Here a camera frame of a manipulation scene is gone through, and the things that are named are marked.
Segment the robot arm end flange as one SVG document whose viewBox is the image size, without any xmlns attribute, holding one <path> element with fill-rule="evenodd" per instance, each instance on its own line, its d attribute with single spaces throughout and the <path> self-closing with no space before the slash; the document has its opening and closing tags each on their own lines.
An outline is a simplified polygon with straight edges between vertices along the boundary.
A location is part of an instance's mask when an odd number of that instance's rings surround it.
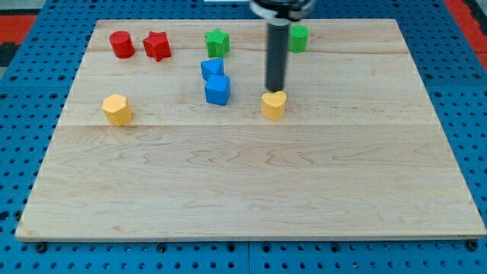
<svg viewBox="0 0 487 274">
<path fill-rule="evenodd" d="M 249 0 L 250 10 L 271 20 L 299 21 L 312 12 L 316 0 Z"/>
</svg>

